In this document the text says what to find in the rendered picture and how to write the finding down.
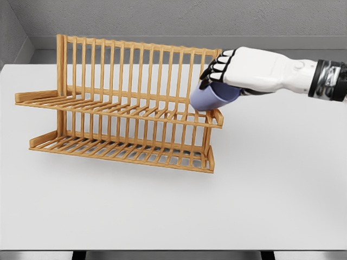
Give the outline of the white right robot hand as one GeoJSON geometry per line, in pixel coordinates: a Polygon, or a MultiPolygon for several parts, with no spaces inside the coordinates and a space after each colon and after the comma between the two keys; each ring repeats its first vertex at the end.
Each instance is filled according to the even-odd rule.
{"type": "Polygon", "coordinates": [[[222,51],[201,74],[200,89],[212,82],[247,89],[250,93],[273,93],[282,86],[288,58],[270,51],[239,47],[222,51]]]}

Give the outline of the lavender blue cup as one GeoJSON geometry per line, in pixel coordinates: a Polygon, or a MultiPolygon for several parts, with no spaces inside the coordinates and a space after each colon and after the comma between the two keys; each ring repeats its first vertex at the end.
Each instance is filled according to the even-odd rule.
{"type": "Polygon", "coordinates": [[[210,111],[220,108],[236,100],[241,89],[225,83],[211,82],[205,89],[199,83],[190,95],[190,104],[196,111],[210,111]]]}

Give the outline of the wooden two-tier dish rack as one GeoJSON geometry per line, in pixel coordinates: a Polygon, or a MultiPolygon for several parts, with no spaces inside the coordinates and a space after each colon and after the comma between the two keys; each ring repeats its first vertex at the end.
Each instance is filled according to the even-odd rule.
{"type": "Polygon", "coordinates": [[[213,173],[215,109],[189,102],[219,49],[58,35],[57,89],[17,93],[20,106],[54,109],[57,129],[35,151],[213,173]]]}

